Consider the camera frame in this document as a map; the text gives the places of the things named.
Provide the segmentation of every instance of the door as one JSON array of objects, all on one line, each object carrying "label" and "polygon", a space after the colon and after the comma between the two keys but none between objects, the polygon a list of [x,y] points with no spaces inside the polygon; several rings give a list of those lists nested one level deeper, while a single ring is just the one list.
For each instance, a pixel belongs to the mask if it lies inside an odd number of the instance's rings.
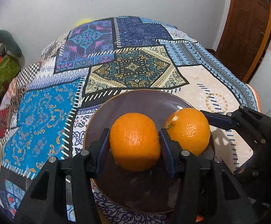
[{"label": "door", "polygon": [[231,0],[215,56],[246,82],[260,61],[271,32],[269,0]]}]

